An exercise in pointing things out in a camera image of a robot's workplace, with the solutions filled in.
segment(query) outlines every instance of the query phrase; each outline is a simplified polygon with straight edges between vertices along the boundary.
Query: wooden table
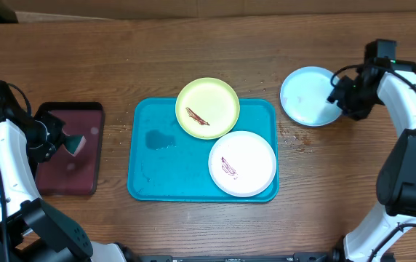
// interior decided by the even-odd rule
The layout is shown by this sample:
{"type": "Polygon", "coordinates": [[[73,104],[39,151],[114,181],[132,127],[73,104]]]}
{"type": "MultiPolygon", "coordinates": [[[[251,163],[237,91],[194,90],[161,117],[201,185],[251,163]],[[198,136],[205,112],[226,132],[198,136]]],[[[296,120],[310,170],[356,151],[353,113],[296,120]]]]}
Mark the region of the wooden table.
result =
{"type": "MultiPolygon", "coordinates": [[[[376,202],[396,132],[382,106],[364,121],[301,127],[282,112],[279,88],[303,66],[362,62],[376,38],[398,40],[398,58],[416,62],[416,13],[0,25],[0,79],[22,87],[34,110],[46,101],[103,104],[96,194],[46,197],[91,239],[177,256],[326,251],[376,202]],[[276,107],[281,187],[268,204],[139,202],[127,192],[135,106],[203,76],[276,107]]],[[[416,229],[392,251],[416,261],[416,229]]]]}

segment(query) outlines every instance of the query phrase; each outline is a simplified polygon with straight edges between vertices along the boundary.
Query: teal tray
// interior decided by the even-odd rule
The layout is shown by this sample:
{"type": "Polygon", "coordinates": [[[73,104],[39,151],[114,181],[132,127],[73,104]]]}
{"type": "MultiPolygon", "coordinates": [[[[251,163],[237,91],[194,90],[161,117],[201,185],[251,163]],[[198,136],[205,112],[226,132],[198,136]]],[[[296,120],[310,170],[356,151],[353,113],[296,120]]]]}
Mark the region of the teal tray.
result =
{"type": "MultiPolygon", "coordinates": [[[[276,176],[262,193],[231,196],[219,189],[208,170],[216,142],[187,134],[176,120],[175,98],[148,98],[135,108],[127,189],[138,200],[176,202],[268,202],[279,190],[276,176]]],[[[240,116],[232,131],[265,138],[278,156],[276,113],[263,99],[240,99],[240,116]]]]}

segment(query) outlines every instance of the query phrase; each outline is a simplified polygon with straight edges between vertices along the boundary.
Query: plate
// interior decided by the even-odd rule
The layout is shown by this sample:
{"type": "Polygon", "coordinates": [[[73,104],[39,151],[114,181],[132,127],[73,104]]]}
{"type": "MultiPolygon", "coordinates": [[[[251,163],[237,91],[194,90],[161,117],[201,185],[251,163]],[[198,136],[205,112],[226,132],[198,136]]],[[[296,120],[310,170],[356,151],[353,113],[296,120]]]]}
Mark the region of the plate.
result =
{"type": "Polygon", "coordinates": [[[325,68],[308,66],[292,72],[281,88],[281,105],[286,114],[309,127],[332,123],[342,114],[337,104],[327,101],[334,87],[333,73],[325,68]]]}
{"type": "Polygon", "coordinates": [[[209,174],[224,192],[235,197],[261,193],[276,174],[276,155],[269,143],[253,132],[231,132],[209,153],[209,174]]]}
{"type": "Polygon", "coordinates": [[[177,121],[195,138],[214,139],[225,135],[234,127],[239,114],[236,92],[219,79],[194,80],[177,96],[177,121]]]}

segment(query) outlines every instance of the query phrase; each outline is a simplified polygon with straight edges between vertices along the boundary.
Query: black cable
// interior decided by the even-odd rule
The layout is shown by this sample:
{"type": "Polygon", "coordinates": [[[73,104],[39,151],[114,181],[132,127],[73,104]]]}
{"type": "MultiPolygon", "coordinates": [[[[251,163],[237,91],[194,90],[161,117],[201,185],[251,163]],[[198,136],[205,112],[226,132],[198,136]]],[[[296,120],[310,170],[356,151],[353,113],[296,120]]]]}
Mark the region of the black cable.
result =
{"type": "Polygon", "coordinates": [[[331,77],[331,85],[333,86],[333,87],[336,87],[336,85],[334,84],[334,82],[333,82],[333,80],[334,80],[334,78],[338,75],[338,74],[340,74],[340,73],[342,73],[342,72],[344,72],[344,71],[346,71],[346,70],[348,70],[348,69],[352,69],[352,68],[364,68],[364,67],[370,67],[370,68],[375,68],[375,69],[379,69],[379,70],[382,70],[382,71],[384,71],[384,72],[388,72],[388,73],[390,73],[390,74],[393,74],[395,77],[397,77],[398,79],[400,79],[400,80],[402,80],[405,84],[407,84],[414,92],[415,92],[415,94],[416,94],[416,84],[413,84],[413,83],[411,83],[410,81],[408,81],[405,77],[403,77],[403,76],[401,76],[400,74],[398,74],[398,73],[396,73],[393,69],[389,69],[389,68],[384,68],[384,67],[382,67],[382,66],[378,66],[378,65],[368,65],[368,64],[366,64],[366,65],[364,65],[364,64],[360,64],[360,65],[347,65],[346,67],[343,67],[343,68],[341,68],[341,69],[339,69],[339,70],[337,70],[333,75],[332,75],[332,77],[331,77]]]}
{"type": "Polygon", "coordinates": [[[1,232],[3,234],[3,251],[4,260],[10,262],[9,257],[9,235],[7,233],[7,203],[6,194],[4,193],[3,178],[0,169],[0,204],[1,204],[1,232]]]}
{"type": "Polygon", "coordinates": [[[31,116],[32,115],[31,103],[28,101],[27,96],[25,96],[24,92],[22,92],[22,90],[19,87],[16,87],[14,84],[7,83],[7,85],[14,88],[22,95],[25,101],[25,106],[27,106],[27,115],[31,116]]]}
{"type": "Polygon", "coordinates": [[[376,257],[377,253],[381,250],[381,248],[384,247],[384,245],[386,245],[389,240],[391,240],[396,234],[397,232],[401,231],[404,232],[404,228],[406,227],[414,227],[416,228],[416,224],[415,223],[404,223],[401,224],[399,226],[397,226],[393,231],[391,231],[391,233],[373,250],[373,252],[371,252],[371,255],[369,256],[368,262],[372,262],[373,258],[376,257]]]}

